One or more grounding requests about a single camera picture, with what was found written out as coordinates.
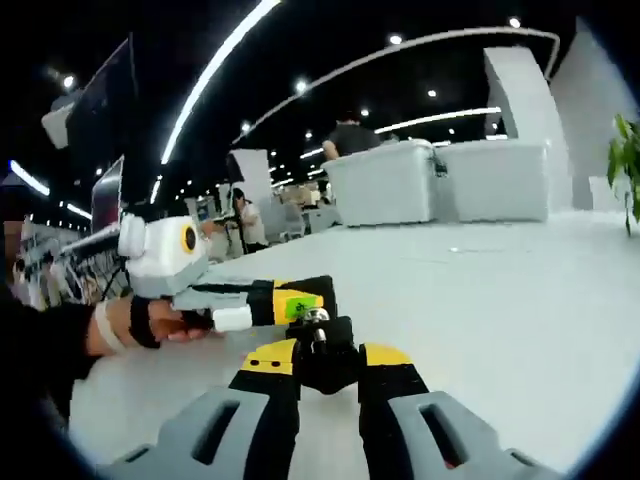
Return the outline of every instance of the white partition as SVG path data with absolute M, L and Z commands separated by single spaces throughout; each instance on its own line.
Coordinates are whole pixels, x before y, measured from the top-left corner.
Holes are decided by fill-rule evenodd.
M 272 237 L 274 230 L 281 228 L 278 212 L 274 209 L 269 174 L 269 157 L 266 150 L 233 150 L 244 182 L 237 184 L 246 197 L 260 209 L 265 234 Z
M 573 166 L 573 205 L 599 210 L 604 202 L 609 209 L 615 198 L 600 187 L 606 183 L 609 142 L 618 134 L 613 118 L 620 113 L 637 119 L 640 107 L 618 67 L 582 21 L 577 22 L 576 36 L 550 88 Z
M 549 209 L 571 207 L 569 155 L 560 115 L 549 86 L 531 51 L 520 47 L 485 48 L 491 98 L 502 109 L 509 138 L 547 148 L 544 166 L 549 182 Z

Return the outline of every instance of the yellow lens ring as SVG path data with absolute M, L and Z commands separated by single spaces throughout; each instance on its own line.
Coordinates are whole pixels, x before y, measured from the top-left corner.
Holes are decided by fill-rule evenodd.
M 182 244 L 182 249 L 191 254 L 196 249 L 197 242 L 196 232 L 191 225 L 185 225 L 182 227 L 182 234 L 180 235 L 180 243 Z

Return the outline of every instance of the green plant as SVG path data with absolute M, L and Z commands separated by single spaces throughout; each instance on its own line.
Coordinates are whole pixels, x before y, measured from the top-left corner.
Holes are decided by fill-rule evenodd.
M 624 208 L 627 211 L 627 234 L 631 236 L 631 224 L 629 222 L 629 204 L 631 212 L 640 222 L 640 123 L 631 123 L 620 114 L 616 115 L 616 126 L 619 138 L 611 140 L 609 145 L 609 170 L 607 178 L 609 186 L 613 188 L 616 177 L 623 173 L 630 183 L 629 191 L 624 194 Z

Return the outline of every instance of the wrist strap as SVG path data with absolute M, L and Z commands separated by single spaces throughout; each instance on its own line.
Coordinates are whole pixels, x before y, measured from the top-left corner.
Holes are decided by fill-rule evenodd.
M 125 347 L 116 334 L 113 333 L 113 327 L 107 318 L 107 303 L 108 302 L 100 302 L 96 305 L 95 318 L 98 331 L 111 350 L 116 353 L 122 353 L 127 347 Z
M 149 300 L 134 295 L 131 300 L 131 326 L 133 339 L 145 348 L 160 348 L 160 342 L 151 333 L 149 324 Z

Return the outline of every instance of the yellow label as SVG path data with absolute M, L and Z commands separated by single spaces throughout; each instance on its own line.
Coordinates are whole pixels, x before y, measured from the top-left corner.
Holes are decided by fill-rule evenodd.
M 270 343 L 247 355 L 242 369 L 248 372 L 293 374 L 295 338 Z
M 393 347 L 378 345 L 376 343 L 365 343 L 364 348 L 367 352 L 367 367 L 413 363 L 405 353 Z

